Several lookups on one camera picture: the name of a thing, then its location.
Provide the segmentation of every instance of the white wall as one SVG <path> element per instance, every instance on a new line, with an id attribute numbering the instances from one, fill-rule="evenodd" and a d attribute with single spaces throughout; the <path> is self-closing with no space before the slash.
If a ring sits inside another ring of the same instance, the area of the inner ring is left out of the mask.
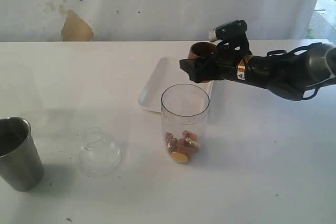
<path id="1" fill-rule="evenodd" d="M 74 10 L 92 27 L 94 40 L 204 40 L 208 30 L 233 19 L 246 20 L 250 39 L 301 38 L 315 3 L 316 0 L 0 0 L 0 41 L 61 40 L 64 9 Z"/>

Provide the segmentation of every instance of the white table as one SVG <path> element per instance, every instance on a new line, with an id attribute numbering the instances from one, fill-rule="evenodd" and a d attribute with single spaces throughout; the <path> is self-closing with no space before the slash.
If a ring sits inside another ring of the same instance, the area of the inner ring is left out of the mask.
<path id="1" fill-rule="evenodd" d="M 311 42 L 250 44 L 265 55 Z M 34 81 L 22 74 L 32 90 L 25 96 L 41 99 L 47 115 L 32 119 L 43 181 L 19 193 L 0 180 L 1 224 L 334 223 L 336 87 L 292 102 L 217 82 L 203 153 L 190 165 L 166 155 L 160 115 L 141 110 L 137 97 L 160 57 L 183 58 L 192 43 L 0 43 L 1 64 L 34 72 Z M 76 169 L 78 134 L 92 126 L 126 150 L 109 177 Z"/>

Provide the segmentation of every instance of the metal cup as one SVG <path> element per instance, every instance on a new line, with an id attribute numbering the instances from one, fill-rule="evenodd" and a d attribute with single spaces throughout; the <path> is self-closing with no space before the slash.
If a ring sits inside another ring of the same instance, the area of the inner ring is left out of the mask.
<path id="1" fill-rule="evenodd" d="M 17 191 L 31 189 L 44 174 L 30 130 L 25 119 L 0 119 L 0 176 Z"/>

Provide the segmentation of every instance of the gold coin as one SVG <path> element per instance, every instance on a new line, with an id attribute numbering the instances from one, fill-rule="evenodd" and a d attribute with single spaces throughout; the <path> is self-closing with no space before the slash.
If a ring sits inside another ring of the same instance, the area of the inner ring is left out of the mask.
<path id="1" fill-rule="evenodd" d="M 170 156 L 179 164 L 185 164 L 188 162 L 188 157 L 179 152 L 172 152 Z"/>

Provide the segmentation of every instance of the warning label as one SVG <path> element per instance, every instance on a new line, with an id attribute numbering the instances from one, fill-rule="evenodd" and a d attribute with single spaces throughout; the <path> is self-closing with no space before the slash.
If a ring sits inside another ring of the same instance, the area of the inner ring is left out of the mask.
<path id="1" fill-rule="evenodd" d="M 245 61 L 246 63 L 253 57 L 253 55 L 247 55 L 245 56 Z M 238 80 L 242 80 L 242 81 L 245 81 L 245 64 L 244 64 L 244 61 L 241 60 L 239 65 L 238 65 L 238 68 L 237 68 L 237 79 Z"/>

